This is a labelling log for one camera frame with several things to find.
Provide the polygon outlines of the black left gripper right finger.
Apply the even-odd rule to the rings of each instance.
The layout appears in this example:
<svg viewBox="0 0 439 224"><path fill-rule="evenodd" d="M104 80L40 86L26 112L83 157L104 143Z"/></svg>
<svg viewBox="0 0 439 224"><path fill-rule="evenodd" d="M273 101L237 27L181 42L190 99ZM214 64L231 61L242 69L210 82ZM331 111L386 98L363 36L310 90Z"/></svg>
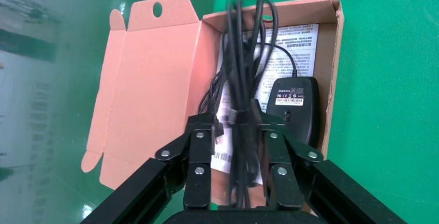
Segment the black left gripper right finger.
<svg viewBox="0 0 439 224"><path fill-rule="evenodd" d="M258 158L276 223L402 223L403 220L280 118L257 114Z"/></svg>

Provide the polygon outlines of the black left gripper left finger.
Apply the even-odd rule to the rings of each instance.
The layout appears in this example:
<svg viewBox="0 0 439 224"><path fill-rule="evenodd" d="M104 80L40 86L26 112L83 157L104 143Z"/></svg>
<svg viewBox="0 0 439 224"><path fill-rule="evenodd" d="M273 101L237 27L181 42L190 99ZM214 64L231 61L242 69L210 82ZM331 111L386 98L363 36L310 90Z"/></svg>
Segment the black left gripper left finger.
<svg viewBox="0 0 439 224"><path fill-rule="evenodd" d="M213 139L212 114L189 117L184 134L159 149L82 223L153 223L183 187L185 210L209 210Z"/></svg>

